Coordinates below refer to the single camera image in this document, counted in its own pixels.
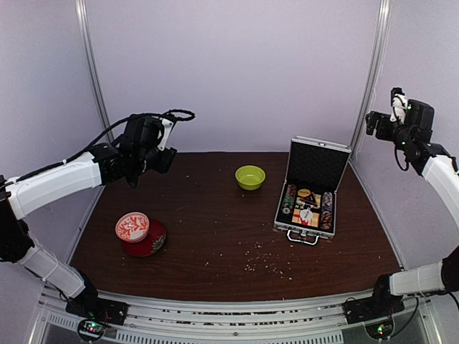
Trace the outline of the black red triangle card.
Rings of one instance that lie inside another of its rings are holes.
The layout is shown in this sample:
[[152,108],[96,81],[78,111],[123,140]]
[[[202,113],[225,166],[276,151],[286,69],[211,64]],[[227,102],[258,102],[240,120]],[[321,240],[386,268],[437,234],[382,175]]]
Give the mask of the black red triangle card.
[[301,200],[305,204],[309,204],[311,206],[315,206],[315,207],[318,206],[318,202],[316,200],[316,195],[314,193],[311,193],[311,195],[309,195],[307,197],[299,197],[299,200]]

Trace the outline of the yellow round button chip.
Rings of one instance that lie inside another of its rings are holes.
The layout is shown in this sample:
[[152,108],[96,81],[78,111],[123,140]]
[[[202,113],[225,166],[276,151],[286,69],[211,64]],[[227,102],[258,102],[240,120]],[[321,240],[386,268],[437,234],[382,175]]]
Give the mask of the yellow round button chip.
[[311,191],[309,189],[303,188],[303,189],[300,189],[298,191],[298,195],[300,197],[307,197],[307,196],[311,195]]

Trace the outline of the aluminium poker chip case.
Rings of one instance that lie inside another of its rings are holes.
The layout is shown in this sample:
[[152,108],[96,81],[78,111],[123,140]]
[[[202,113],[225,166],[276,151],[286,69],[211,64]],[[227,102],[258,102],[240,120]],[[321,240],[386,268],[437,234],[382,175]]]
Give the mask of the aluminium poker chip case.
[[337,191],[350,155],[347,145],[292,138],[273,228],[288,241],[308,246],[333,239]]

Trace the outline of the white dealer button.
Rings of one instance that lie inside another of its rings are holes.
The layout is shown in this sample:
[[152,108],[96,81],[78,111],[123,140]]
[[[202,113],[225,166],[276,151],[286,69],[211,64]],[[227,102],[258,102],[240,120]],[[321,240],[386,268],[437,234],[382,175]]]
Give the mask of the white dealer button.
[[300,211],[300,218],[302,221],[310,221],[313,218],[314,213],[310,209],[302,209]]

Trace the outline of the red banded card deck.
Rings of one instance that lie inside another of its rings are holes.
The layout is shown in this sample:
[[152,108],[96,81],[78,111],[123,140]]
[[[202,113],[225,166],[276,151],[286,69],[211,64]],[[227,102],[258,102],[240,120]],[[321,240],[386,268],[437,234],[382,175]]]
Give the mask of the red banded card deck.
[[311,211],[310,209],[295,209],[293,212],[292,223],[318,228],[320,214]]

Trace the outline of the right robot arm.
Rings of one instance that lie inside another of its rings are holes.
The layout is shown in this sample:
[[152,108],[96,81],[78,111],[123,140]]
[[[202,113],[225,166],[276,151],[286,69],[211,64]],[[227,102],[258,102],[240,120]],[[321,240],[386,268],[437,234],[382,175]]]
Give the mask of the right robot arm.
[[[403,171],[412,167],[433,188],[455,222],[458,222],[458,163],[439,143],[432,143],[435,110],[419,100],[393,94],[390,114],[366,115],[366,134],[390,141],[404,154]],[[383,316],[404,295],[448,294],[458,291],[458,249],[438,263],[379,277],[368,300],[368,311]]]

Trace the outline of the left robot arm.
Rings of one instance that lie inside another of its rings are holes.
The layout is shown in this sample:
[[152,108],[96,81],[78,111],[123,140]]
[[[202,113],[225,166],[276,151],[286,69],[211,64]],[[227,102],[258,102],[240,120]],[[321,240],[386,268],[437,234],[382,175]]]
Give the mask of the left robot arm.
[[91,141],[80,152],[23,176],[1,179],[1,261],[17,263],[55,286],[88,318],[103,312],[98,291],[81,272],[58,260],[29,235],[24,218],[79,191],[125,179],[131,188],[147,171],[166,173],[176,150],[166,143],[179,118],[132,114],[119,120],[123,134],[111,143]]

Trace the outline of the green plastic bowl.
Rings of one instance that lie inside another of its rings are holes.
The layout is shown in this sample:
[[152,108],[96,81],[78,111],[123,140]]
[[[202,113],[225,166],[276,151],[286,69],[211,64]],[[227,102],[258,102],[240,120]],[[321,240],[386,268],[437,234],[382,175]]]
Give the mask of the green plastic bowl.
[[235,171],[235,178],[240,188],[246,191],[259,189],[265,181],[266,173],[258,166],[241,166]]

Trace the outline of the mixed chip stack in case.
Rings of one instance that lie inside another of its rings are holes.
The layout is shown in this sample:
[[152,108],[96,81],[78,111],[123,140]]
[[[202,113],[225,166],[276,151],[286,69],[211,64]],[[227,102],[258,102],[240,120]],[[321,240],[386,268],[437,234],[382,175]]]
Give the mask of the mixed chip stack in case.
[[334,199],[335,194],[325,192],[322,195],[321,215],[319,228],[323,231],[332,231],[334,223]]

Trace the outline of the green chip stack in case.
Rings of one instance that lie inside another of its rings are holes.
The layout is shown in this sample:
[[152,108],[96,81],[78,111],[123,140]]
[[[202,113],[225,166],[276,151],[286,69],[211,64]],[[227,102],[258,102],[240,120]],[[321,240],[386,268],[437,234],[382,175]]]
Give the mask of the green chip stack in case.
[[295,206],[295,198],[297,196],[297,188],[295,184],[288,184],[286,187],[285,195],[281,202],[281,211],[284,214],[290,214],[293,212]]

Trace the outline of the right aluminium frame post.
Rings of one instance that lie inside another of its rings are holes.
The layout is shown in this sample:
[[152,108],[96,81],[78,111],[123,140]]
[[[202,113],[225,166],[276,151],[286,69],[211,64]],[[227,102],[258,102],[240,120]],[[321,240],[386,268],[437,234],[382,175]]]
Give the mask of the right aluminium frame post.
[[364,86],[364,93],[359,106],[359,114],[354,127],[354,133],[351,139],[351,160],[355,161],[361,147],[362,137],[364,135],[365,115],[369,111],[374,98],[374,91],[381,72],[385,51],[387,48],[387,37],[389,32],[389,20],[392,11],[392,1],[381,0],[379,2],[379,12],[377,25],[374,34],[372,54],[369,63],[369,69]]

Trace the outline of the aluminium frame post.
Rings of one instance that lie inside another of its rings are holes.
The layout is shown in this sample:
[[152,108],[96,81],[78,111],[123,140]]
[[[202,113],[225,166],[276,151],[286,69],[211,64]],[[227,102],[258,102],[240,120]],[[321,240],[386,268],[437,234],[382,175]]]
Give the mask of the aluminium frame post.
[[389,20],[392,11],[392,1],[381,0],[379,2],[379,12],[377,25],[374,34],[372,54],[369,63],[369,69],[364,86],[364,93],[359,106],[359,114],[354,127],[354,133],[351,139],[351,160],[355,161],[361,147],[362,137],[364,135],[365,115],[369,111],[374,98],[374,91],[381,72],[385,51],[387,48],[387,37],[389,32]]
[[85,51],[85,59],[87,63],[87,68],[90,76],[90,84],[93,90],[93,95],[95,98],[95,104],[97,108],[100,121],[104,129],[108,128],[110,121],[108,119],[108,114],[105,106],[105,101],[103,99],[103,92],[100,86],[100,80],[98,76],[97,66],[95,63],[95,55],[93,51],[93,44],[90,35],[90,25],[87,16],[87,3],[84,0],[76,0],[75,8],[77,14],[77,22],[80,28],[80,34],[82,37],[83,48]]

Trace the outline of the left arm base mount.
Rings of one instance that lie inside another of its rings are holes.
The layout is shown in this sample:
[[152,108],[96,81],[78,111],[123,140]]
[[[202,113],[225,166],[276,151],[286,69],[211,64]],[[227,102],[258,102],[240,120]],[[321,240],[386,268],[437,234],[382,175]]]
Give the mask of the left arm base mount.
[[128,305],[103,298],[98,298],[94,305],[80,305],[75,300],[70,300],[67,301],[65,311],[109,325],[123,325],[128,314]]

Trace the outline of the left aluminium frame post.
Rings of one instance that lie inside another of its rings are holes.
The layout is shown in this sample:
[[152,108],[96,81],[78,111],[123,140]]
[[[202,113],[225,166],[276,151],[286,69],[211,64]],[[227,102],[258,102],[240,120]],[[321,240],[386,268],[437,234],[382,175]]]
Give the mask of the left aluminium frame post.
[[80,34],[82,37],[83,48],[85,51],[85,59],[87,63],[87,68],[90,76],[90,84],[93,90],[93,95],[95,98],[95,104],[97,108],[100,121],[104,129],[108,128],[110,121],[108,119],[108,114],[105,106],[105,101],[103,99],[103,92],[100,86],[100,80],[98,76],[97,66],[95,63],[95,55],[93,51],[93,44],[90,35],[90,25],[87,16],[87,3],[84,0],[76,0],[75,8],[77,14],[77,22],[80,28]]

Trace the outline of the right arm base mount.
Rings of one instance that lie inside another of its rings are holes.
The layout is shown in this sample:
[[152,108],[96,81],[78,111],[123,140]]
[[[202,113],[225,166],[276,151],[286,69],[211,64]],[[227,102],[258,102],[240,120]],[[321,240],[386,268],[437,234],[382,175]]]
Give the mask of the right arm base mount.
[[372,297],[365,297],[357,300],[347,300],[343,304],[343,308],[346,321],[350,325],[389,317],[403,311],[404,303],[401,300],[396,300],[388,304],[381,304],[374,301]]

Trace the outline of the aluminium front rail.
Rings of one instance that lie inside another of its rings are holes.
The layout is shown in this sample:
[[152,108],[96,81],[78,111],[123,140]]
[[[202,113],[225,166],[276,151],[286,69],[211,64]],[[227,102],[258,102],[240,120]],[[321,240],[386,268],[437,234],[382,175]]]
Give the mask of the aluminium front rail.
[[347,321],[346,301],[370,291],[264,302],[186,302],[101,292],[127,304],[122,325],[98,343],[441,343],[432,305],[406,297],[387,317]]

